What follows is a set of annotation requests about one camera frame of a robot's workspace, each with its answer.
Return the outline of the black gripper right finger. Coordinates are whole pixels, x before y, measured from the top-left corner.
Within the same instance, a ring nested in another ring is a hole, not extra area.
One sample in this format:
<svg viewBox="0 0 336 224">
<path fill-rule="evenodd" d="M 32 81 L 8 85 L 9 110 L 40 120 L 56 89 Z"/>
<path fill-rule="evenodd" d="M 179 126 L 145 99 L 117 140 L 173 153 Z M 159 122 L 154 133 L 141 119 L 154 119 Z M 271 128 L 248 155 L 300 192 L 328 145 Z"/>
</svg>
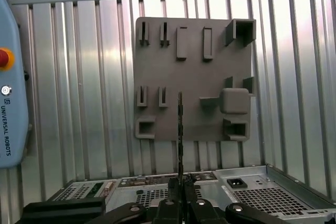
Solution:
<svg viewBox="0 0 336 224">
<path fill-rule="evenodd" d="M 199 198 L 192 174 L 184 176 L 184 203 L 187 223 L 285 223 L 278 217 L 267 214 L 242 203 L 229 204 L 220 209 L 204 198 Z"/>
</svg>

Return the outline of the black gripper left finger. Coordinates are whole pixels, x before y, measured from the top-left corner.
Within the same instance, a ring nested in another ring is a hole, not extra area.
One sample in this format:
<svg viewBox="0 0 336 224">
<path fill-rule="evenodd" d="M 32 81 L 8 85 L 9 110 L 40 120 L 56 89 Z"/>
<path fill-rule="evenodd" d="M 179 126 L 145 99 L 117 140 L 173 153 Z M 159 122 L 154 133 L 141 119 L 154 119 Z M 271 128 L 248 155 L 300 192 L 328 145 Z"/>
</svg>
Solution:
<svg viewBox="0 0 336 224">
<path fill-rule="evenodd" d="M 92 223 L 182 223 L 182 180 L 171 178 L 168 182 L 168 197 L 159 201 L 158 206 L 144 208 L 138 203 L 124 204 Z"/>
</svg>

